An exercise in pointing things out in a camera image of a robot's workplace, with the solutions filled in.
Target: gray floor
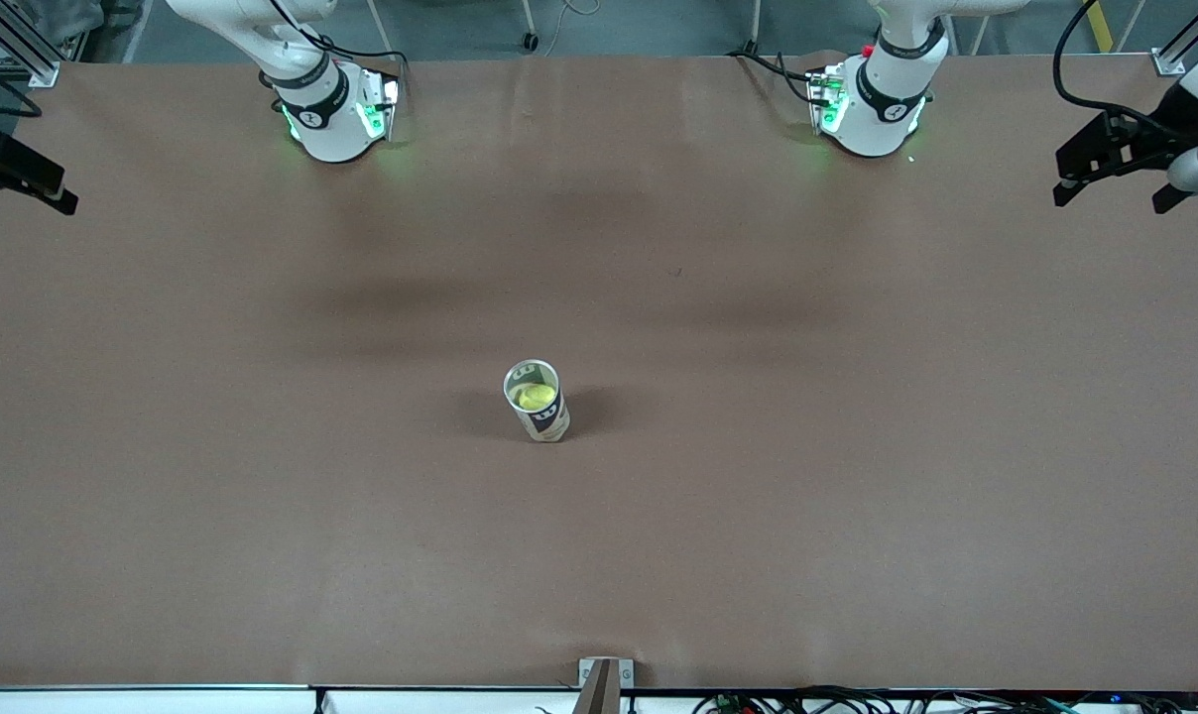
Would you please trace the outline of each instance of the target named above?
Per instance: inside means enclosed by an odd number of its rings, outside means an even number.
[[[525,55],[519,47],[526,22],[518,0],[376,0],[395,49],[417,60],[497,60]],[[574,0],[588,8],[594,0]],[[367,0],[343,0],[319,28],[353,49],[380,49]],[[1119,36],[1136,0],[1103,0],[1112,32]],[[556,31],[562,0],[532,0],[539,53]],[[589,17],[565,13],[555,55],[720,55],[749,36],[750,0],[604,0]],[[1033,0],[1022,12],[988,23],[981,54],[1048,54],[1075,10],[1076,0]],[[1198,10],[1198,0],[1148,0],[1126,49],[1162,44]],[[135,62],[240,62],[237,49],[176,17],[165,0],[143,0],[134,13],[111,17],[97,32],[92,60]],[[789,55],[816,49],[858,50],[876,31],[866,0],[763,0],[761,47]],[[957,20],[967,53],[979,31],[976,18]],[[1071,53],[1093,53],[1088,26],[1071,40]]]

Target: table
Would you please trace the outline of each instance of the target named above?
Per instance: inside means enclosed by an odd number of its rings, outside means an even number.
[[[1053,208],[1045,58],[884,159],[758,72],[420,63],[322,165],[247,66],[66,67],[19,137],[78,216],[0,195],[0,683],[1198,690],[1198,199]]]

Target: black cable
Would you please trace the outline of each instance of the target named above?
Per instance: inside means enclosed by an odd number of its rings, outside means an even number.
[[[1150,126],[1162,132],[1162,134],[1169,135],[1172,139],[1188,140],[1187,135],[1156,122],[1155,119],[1148,117],[1146,114],[1138,113],[1136,109],[1125,107],[1124,104],[1114,104],[1112,101],[1084,99],[1083,96],[1071,95],[1070,91],[1066,91],[1066,84],[1063,81],[1063,54],[1066,53],[1066,43],[1070,41],[1072,32],[1075,32],[1075,28],[1079,26],[1079,20],[1084,19],[1084,14],[1088,14],[1089,8],[1094,4],[1097,4],[1097,0],[1084,0],[1079,6],[1079,12],[1076,12],[1071,22],[1066,24],[1066,29],[1063,29],[1063,35],[1057,41],[1057,48],[1053,49],[1053,87],[1055,87],[1057,93],[1063,99],[1070,101],[1071,104],[1076,104],[1076,107],[1099,109],[1102,113],[1107,113],[1108,110],[1111,113],[1121,113],[1136,119],[1139,123]]]
[[[783,63],[783,58],[780,55],[775,56],[776,62]],[[848,688],[839,686],[812,686],[812,688],[800,688],[798,690],[798,700],[827,700],[827,704],[821,704],[821,708],[812,710],[811,714],[825,714],[827,710],[834,708],[834,706],[847,706],[854,714],[865,714],[865,710],[859,709],[860,703],[865,706],[867,713],[879,712],[879,709],[872,708],[871,702],[867,702],[867,695],[859,692],[858,690],[849,690]]]
[[[884,714],[898,714],[898,712],[895,710],[894,702],[887,700],[884,696],[877,694],[875,690],[848,690],[848,691],[857,692],[865,701],[879,701],[879,702],[882,702],[882,704],[885,704],[885,710],[887,712]]]
[[[43,116],[43,109],[41,109],[38,104],[29,99],[26,95],[22,95],[18,90],[13,89],[13,85],[8,84],[8,81],[5,81],[4,78],[1,77],[0,77],[0,86],[2,86],[5,91],[8,91],[10,95],[16,96],[16,98],[18,98],[18,101],[22,101],[23,104],[30,107],[29,109],[13,109],[11,107],[0,107],[0,114],[4,114],[4,116],[6,117],[25,117],[25,119],[35,119]]]
[[[798,86],[793,84],[793,78],[788,77],[788,69],[785,68],[785,55],[776,53],[775,65],[780,67],[781,75],[785,75],[785,84],[788,85],[788,90],[792,91],[794,96],[801,101],[806,101],[807,104],[816,104],[816,107],[829,105],[829,103],[824,99],[811,99],[809,96],[803,95],[801,91],[798,91]]]
[[[282,4],[278,0],[268,0],[273,5],[273,10],[277,10],[278,14],[282,14],[282,19],[285,24],[298,31],[300,35],[308,40],[316,49],[325,49],[326,53],[333,53],[337,55],[350,55],[350,58],[400,58],[400,63],[409,65],[410,60],[404,53],[395,53],[394,49],[387,49],[385,53],[357,53],[357,50],[346,49],[346,47],[340,47],[333,43],[333,41],[327,36],[314,37],[308,35],[303,28],[301,28],[295,20],[291,19],[291,14],[282,8]]]
[[[879,706],[872,703],[872,700],[881,700],[890,709],[890,714],[897,714],[895,712],[894,704],[890,703],[884,696],[879,696],[865,690],[853,690],[852,688],[840,688],[835,685],[827,685],[816,688],[817,691],[836,695],[842,701],[854,701],[858,704],[865,706],[867,714],[883,714]]]
[[[697,706],[695,706],[694,709],[691,709],[691,714],[700,714],[700,709],[704,708],[704,706],[709,704],[709,702],[712,702],[712,701],[714,701],[714,697],[712,697],[712,696],[707,696],[703,700],[698,701]]]
[[[740,708],[748,708],[754,714],[775,714],[775,709],[772,709],[772,706],[767,704],[766,701],[754,700],[748,695],[738,695],[736,698],[740,702]]]
[[[767,72],[774,72],[776,73],[776,75],[783,75],[785,78],[795,78],[795,80],[799,81],[806,81],[806,75],[795,75],[795,73],[788,72],[788,69],[780,69],[775,65],[772,65],[766,59],[761,58],[761,55],[755,55],[754,53],[745,53],[744,49],[737,49],[734,50],[734,53],[727,53],[727,58],[740,58],[743,60],[752,60],[754,63],[757,63],[757,66],[761,66],[763,69],[767,69]],[[816,72],[816,69],[807,69],[807,72]]]
[[[780,702],[780,710],[775,714],[806,714],[801,700],[776,700]]]

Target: metal pole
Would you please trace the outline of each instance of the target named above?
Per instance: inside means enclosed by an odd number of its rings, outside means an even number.
[[[0,47],[31,73],[31,86],[55,84],[60,61],[65,58],[4,0],[0,0]]]
[[[377,0],[365,0],[365,4],[369,5],[369,14],[374,18],[374,26],[377,28],[377,37],[383,41],[383,49],[391,53],[392,43],[387,40],[387,31],[383,29],[382,18],[377,17]]]
[[[948,29],[948,54],[960,55],[961,43],[956,41],[956,23],[954,23],[951,14],[943,16],[943,26]]]
[[[1146,5],[1146,0],[1138,0],[1138,5],[1132,10],[1132,17],[1129,18],[1129,24],[1124,26],[1124,35],[1120,35],[1120,41],[1114,46],[1113,53],[1124,53],[1124,46],[1129,42],[1129,36],[1132,35],[1132,28],[1138,26],[1138,17],[1142,17],[1144,5]]]
[[[982,46],[982,37],[988,32],[988,20],[992,19],[991,14],[985,14],[982,18],[982,24],[979,25],[979,35],[974,37],[974,44],[970,46],[970,58],[979,54],[979,47]]]
[[[537,26],[533,26],[533,10],[527,6],[527,0],[521,0],[521,5],[524,5],[524,19],[527,20],[527,32],[537,35]]]
[[[749,42],[757,44],[757,20],[762,18],[762,0],[754,0],[754,24],[749,31]]]

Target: metal bracket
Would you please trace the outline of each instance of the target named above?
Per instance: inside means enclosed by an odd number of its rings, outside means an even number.
[[[52,90],[56,85],[56,77],[60,75],[60,62],[52,63],[52,73],[44,78],[40,75],[31,75],[31,81],[28,84],[31,90]]]
[[[54,85],[55,65],[66,59],[6,0],[0,0],[0,47],[34,78],[40,78],[40,83],[31,81],[31,86]]]
[[[1158,73],[1158,77],[1180,77],[1185,74],[1185,62],[1179,58],[1175,62],[1167,62],[1167,60],[1162,59],[1162,49],[1158,49],[1158,47],[1151,47],[1150,59],[1155,63],[1155,72]]]
[[[586,678],[591,676],[591,670],[600,659],[611,659],[617,665],[617,672],[621,674],[617,682],[621,683],[621,688],[635,686],[635,660],[619,656],[586,656],[577,660],[577,686],[586,685]]]

